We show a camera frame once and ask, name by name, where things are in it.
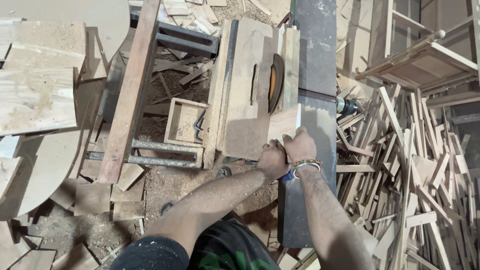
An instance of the small wooden box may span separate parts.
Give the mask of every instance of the small wooden box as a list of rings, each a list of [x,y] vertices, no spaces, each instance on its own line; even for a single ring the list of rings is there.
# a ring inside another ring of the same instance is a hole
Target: small wooden box
[[[210,105],[198,103],[186,99],[172,98],[170,111],[168,113],[167,128],[165,130],[165,143],[203,147],[207,138]],[[198,137],[203,141],[195,139],[196,129],[193,127],[195,121],[206,110],[201,131]]]

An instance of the circular saw blade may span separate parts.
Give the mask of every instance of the circular saw blade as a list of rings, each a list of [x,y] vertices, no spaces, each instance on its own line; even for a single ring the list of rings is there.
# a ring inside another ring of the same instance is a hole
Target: circular saw blade
[[[280,99],[283,85],[283,59],[280,55],[273,55],[272,74],[270,75],[270,91],[268,92],[268,113],[272,113]]]

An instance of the bracelet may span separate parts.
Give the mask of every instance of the bracelet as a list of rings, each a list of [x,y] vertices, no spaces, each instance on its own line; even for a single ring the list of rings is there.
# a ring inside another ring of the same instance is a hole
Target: bracelet
[[[305,165],[312,165],[318,168],[318,172],[322,171],[321,167],[322,162],[314,159],[303,159],[303,160],[297,160],[293,163],[292,169],[293,169],[293,177],[298,178],[297,174],[295,173],[298,168],[301,166]]]

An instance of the forearm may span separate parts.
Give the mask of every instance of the forearm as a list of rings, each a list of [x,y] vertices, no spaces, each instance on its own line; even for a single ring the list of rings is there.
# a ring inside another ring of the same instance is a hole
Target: forearm
[[[298,174],[310,235],[322,269],[373,269],[358,231],[318,170],[303,166]]]
[[[264,182],[265,175],[254,169],[205,183],[166,211],[146,235],[171,238],[190,256],[200,233],[232,211]]]

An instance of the person's right hand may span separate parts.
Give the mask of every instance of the person's right hand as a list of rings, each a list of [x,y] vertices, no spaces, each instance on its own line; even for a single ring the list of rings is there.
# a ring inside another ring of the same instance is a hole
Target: person's right hand
[[[317,158],[317,146],[304,126],[297,128],[297,133],[293,139],[284,134],[283,146],[292,162],[302,159],[315,160]]]

